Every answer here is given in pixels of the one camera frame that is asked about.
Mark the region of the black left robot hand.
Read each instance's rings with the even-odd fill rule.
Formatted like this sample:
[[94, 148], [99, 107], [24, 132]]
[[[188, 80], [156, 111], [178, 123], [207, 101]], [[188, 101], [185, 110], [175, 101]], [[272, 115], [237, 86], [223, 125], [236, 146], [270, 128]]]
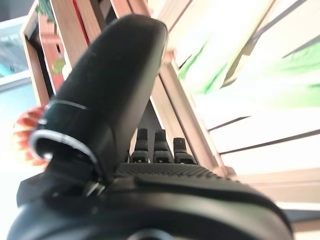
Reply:
[[44, 172], [23, 180], [9, 240], [292, 240], [266, 196], [198, 165], [128, 161], [166, 49], [164, 23], [130, 14], [91, 43], [28, 139]]

